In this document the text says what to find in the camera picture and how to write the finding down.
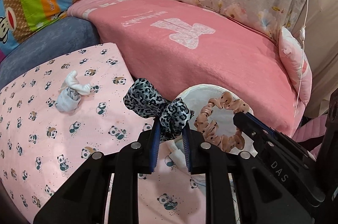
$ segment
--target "white cable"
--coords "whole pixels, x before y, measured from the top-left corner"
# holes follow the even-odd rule
[[[295,107],[295,113],[294,117],[296,117],[296,112],[297,112],[297,105],[298,105],[298,99],[299,99],[299,93],[300,93],[300,86],[301,86],[301,79],[303,76],[303,66],[304,66],[304,49],[305,49],[305,27],[306,27],[306,19],[308,17],[308,11],[309,11],[309,0],[306,0],[306,13],[305,13],[305,19],[304,19],[304,25],[300,29],[300,40],[303,43],[303,52],[301,55],[301,67],[300,67],[300,82],[299,82],[299,88],[298,88],[298,94],[297,94],[297,101],[296,101],[296,107]]]

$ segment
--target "pink blanket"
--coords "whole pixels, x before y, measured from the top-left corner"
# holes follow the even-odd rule
[[[265,36],[214,12],[173,0],[81,0],[69,16],[91,21],[119,47],[135,77],[167,99],[208,83],[231,90],[268,126],[292,136],[304,111]]]

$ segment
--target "screw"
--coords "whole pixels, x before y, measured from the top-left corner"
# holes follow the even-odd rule
[[[210,149],[211,148],[211,144],[208,143],[208,142],[203,142],[203,143],[201,143],[201,148],[205,149],[205,150]]]
[[[133,143],[131,143],[130,146],[131,146],[132,149],[139,149],[139,148],[141,148],[141,143],[133,142]]]
[[[102,153],[100,153],[100,152],[95,152],[92,155],[93,159],[100,159],[101,157],[102,157]]]
[[[251,154],[247,151],[241,152],[240,155],[241,155],[241,158],[243,159],[249,159],[251,156]]]

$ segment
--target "pink plush pillow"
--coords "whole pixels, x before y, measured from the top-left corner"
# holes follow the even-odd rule
[[[299,85],[299,98],[306,106],[310,100],[311,88],[312,88],[312,72],[306,55],[304,53],[303,67],[301,65],[303,50],[292,34],[282,27],[279,34],[279,57],[290,77],[291,83],[298,92]]]

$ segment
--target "leopard print scrunchie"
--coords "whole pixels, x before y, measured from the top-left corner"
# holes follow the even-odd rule
[[[123,98],[129,110],[143,118],[159,117],[161,141],[175,139],[194,115],[182,98],[174,101],[164,99],[145,78],[139,78]]]

